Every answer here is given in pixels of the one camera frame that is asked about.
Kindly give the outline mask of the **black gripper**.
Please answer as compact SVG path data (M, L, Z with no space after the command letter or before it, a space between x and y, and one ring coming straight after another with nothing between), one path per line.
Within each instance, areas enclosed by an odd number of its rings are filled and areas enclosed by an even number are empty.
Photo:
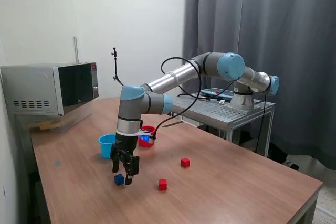
M111 148L111 159L112 159L112 172L117 173L119 171L120 163L120 151L130 155L126 158L124 168L125 168L125 185L132 184L132 178L134 175L139 173L140 158L138 156L133 156L133 152L137 147L138 137L137 136L125 136L119 133L115 134L115 142Z

